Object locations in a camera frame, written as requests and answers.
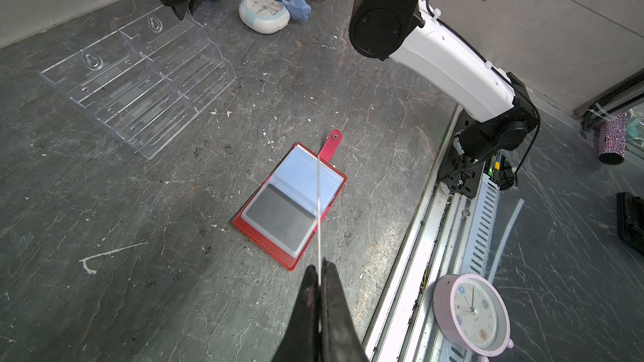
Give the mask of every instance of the clock face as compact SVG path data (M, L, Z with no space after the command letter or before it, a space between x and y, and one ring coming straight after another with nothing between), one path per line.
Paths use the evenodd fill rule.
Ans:
M497 310L484 286L470 278L454 289L454 314L459 328L474 345L489 347L498 332Z
M284 8L284 4L275 0L244 0L244 2L252 12L268 17L278 14Z

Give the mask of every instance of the red wallet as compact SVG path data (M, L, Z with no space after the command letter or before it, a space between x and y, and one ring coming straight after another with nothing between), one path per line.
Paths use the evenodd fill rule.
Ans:
M326 213L328 213L328 210L331 208L331 205L333 205L333 202L337 198L338 193L340 190L342 190L342 187L344 187L344 184L346 184L346 175L338 171L337 169L334 168L333 165L331 165L329 162L331 161L331 158L335 154L336 149L340 145L340 142L342 141L342 133L339 130L333 130L331 134L328 136L328 139L326 140L326 143L324 146L322 146L322 149L319 152L319 157L320 161L326 165L329 169L331 169L333 172L337 173L341 178L342 178L342 183L339 185L339 188L333 195L331 201L329 202L328 206L326 207L326 210L322 213L320 216L321 221L324 220L326 217ZM308 151L311 155L314 157L318 157L316 153L311 151L310 149L304 147L301 143L297 142L293 145L293 147L289 150L288 153L293 151L295 147L301 147ZM253 198L257 196L257 194L260 192L260 190L267 184L273 173L278 169L279 165L284 162L286 157L282 158L282 161L279 162L279 164L273 169L273 171L270 173L270 175L266 178L264 183L255 191L253 196L246 202L246 204L241 208L241 210L235 215L235 217L232 219L232 225L237 227L241 232L244 233L247 237L249 237L253 242L255 242L257 245L259 245L262 249L264 249L272 258L277 260L281 265L283 265L287 270L293 271L295 267L298 265L298 262L302 258L302 254L306 251L307 247L309 246L311 239L313 236L316 234L318 231L318 225L316 224L313 231L311 232L309 239L306 241L306 244L302 248L302 250L299 252L297 258L294 258L291 254L288 254L283 250L280 246L275 244L271 239L266 237L262 232L259 230L255 229L252 225L250 225L247 221L242 218L242 213L246 210L246 207L250 205L250 203L253 201Z

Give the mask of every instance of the clear acrylic rack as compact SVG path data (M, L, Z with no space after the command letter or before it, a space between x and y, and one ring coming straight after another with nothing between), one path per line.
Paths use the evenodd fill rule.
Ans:
M147 159L235 80L205 28L165 6L39 74Z

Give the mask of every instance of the white alarm clock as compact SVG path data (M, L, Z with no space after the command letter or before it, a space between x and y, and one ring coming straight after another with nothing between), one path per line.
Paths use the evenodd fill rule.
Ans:
M434 314L447 339L479 355L479 362L514 347L503 299L476 274L446 275L434 288Z
M242 0L239 17L258 33L273 34L286 27L290 13L284 4L275 0Z

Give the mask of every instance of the wallet strap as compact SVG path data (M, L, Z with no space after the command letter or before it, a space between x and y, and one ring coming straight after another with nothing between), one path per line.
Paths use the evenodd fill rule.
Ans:
M338 129L333 130L331 134L328 135L326 143L324 143L322 149L320 149L320 159L326 161L327 163L330 163L331 158L333 158L333 155L335 154L335 151L337 150L341 142L342 132L340 132Z

